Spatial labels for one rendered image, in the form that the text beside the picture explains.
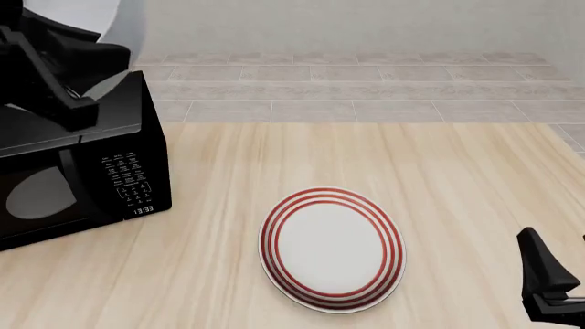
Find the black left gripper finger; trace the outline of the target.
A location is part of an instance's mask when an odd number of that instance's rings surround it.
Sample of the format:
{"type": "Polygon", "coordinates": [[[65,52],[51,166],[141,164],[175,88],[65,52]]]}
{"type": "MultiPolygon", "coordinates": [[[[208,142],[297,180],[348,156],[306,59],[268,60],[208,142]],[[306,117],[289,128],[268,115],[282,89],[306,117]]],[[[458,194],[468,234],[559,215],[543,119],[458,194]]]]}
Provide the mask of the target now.
{"type": "Polygon", "coordinates": [[[56,46],[48,50],[48,65],[60,84],[81,96],[100,82],[127,70],[130,56],[130,49],[113,44],[56,46]]]}
{"type": "Polygon", "coordinates": [[[40,16],[25,8],[22,13],[21,27],[22,29],[27,28],[32,32],[37,32],[38,34],[41,32],[55,32],[65,37],[72,37],[77,40],[84,40],[92,43],[96,43],[101,37],[101,34],[98,32],[91,32],[86,29],[60,24],[57,21],[40,16]]]}

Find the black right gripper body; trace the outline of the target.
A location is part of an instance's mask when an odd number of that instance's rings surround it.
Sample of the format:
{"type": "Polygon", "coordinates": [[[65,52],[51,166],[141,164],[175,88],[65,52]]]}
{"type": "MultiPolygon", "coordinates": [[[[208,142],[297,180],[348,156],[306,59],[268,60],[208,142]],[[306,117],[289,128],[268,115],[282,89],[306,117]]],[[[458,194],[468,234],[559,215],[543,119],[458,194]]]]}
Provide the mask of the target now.
{"type": "Polygon", "coordinates": [[[522,290],[522,304],[532,322],[585,323],[585,297],[569,297],[564,292],[522,290]]]}

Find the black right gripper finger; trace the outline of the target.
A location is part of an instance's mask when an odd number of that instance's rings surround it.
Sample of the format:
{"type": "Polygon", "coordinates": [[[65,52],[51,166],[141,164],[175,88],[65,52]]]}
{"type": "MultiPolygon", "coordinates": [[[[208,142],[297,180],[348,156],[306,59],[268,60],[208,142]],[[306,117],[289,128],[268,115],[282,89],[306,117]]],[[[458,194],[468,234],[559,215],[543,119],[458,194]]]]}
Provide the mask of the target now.
{"type": "Polygon", "coordinates": [[[516,236],[523,271],[523,294],[569,292],[580,286],[549,251],[535,229],[526,227],[516,236]]]}

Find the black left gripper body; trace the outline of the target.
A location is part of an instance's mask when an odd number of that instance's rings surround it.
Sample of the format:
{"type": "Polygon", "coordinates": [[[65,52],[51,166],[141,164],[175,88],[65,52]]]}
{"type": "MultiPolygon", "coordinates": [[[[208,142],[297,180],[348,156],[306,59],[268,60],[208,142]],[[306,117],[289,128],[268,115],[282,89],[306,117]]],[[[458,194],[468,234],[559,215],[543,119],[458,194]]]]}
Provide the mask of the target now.
{"type": "Polygon", "coordinates": [[[74,98],[20,32],[0,27],[0,105],[14,105],[68,131],[96,125],[99,103],[74,98]]]}

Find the white bowl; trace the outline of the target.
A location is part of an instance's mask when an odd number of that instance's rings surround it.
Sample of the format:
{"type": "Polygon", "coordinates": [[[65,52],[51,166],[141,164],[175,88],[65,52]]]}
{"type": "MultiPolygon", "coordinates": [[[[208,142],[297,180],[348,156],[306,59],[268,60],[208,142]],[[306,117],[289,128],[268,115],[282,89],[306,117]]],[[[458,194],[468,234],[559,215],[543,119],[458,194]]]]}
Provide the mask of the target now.
{"type": "Polygon", "coordinates": [[[111,92],[125,78],[139,58],[144,45],[144,0],[119,0],[112,22],[99,38],[98,43],[124,46],[130,51],[125,70],[96,84],[85,96],[98,100],[111,92]]]}

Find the white plate with red rings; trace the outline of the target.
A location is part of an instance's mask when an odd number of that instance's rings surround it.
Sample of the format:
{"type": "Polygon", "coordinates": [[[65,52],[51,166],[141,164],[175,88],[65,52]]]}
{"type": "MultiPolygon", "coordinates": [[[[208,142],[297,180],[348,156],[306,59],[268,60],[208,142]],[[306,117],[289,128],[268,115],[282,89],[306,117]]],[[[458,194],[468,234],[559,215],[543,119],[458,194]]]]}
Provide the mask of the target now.
{"type": "Polygon", "coordinates": [[[258,232],[261,266],[290,300],[317,312],[363,312],[387,299],[406,270],[399,227],[375,202],[335,186],[285,196],[258,232]]]}

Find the black microwave oven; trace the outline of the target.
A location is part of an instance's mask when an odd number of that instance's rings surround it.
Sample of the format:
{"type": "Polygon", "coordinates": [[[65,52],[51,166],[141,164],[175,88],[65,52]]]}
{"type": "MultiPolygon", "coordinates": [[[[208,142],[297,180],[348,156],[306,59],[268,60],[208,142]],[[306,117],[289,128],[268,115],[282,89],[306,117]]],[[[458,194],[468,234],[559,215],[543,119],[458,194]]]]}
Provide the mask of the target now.
{"type": "Polygon", "coordinates": [[[143,73],[101,98],[96,125],[82,131],[0,109],[0,252],[171,206],[165,135],[143,73]]]}

